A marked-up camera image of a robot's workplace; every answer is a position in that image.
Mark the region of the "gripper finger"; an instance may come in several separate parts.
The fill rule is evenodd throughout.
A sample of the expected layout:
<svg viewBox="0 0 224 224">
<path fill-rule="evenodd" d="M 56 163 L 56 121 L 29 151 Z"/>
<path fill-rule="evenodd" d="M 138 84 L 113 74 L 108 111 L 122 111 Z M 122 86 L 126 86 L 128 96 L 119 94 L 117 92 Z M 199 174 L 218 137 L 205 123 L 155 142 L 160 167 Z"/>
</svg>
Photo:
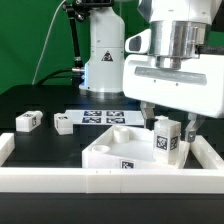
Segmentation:
<svg viewBox="0 0 224 224">
<path fill-rule="evenodd" d="M 156 118 L 154 115 L 155 105 L 152 103 L 142 101 L 140 103 L 141 113 L 144 119 L 144 127 L 146 129 L 153 129 Z"/>
<path fill-rule="evenodd" d="M 189 113 L 188 120 L 189 124 L 185 129 L 185 141 L 191 143 L 195 141 L 197 130 L 204 123 L 205 117 L 203 115 Z"/>
</svg>

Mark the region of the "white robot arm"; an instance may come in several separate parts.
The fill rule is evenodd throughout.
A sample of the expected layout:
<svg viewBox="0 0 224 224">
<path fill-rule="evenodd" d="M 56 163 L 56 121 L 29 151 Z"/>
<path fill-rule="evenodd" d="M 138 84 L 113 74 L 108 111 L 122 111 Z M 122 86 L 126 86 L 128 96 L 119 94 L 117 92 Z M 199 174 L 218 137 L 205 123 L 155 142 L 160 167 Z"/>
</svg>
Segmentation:
<svg viewBox="0 0 224 224">
<path fill-rule="evenodd" d="M 139 100 L 146 126 L 156 105 L 186 111 L 185 140 L 194 141 L 205 118 L 224 118 L 224 48 L 207 45 L 221 3 L 139 0 L 149 27 L 126 39 L 113 11 L 90 1 L 91 57 L 81 87 L 94 96 L 123 92 Z"/>
</svg>

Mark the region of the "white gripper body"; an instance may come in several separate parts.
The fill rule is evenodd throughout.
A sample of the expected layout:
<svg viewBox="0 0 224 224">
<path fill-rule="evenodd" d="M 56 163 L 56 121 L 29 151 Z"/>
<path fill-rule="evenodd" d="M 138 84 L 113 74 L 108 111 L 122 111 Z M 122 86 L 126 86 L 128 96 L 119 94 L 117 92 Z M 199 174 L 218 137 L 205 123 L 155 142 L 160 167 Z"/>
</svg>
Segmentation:
<svg viewBox="0 0 224 224">
<path fill-rule="evenodd" d="M 129 55 L 124 94 L 133 99 L 213 118 L 224 118 L 224 56 L 201 55 L 180 70 L 155 67 L 155 58 Z"/>
</svg>

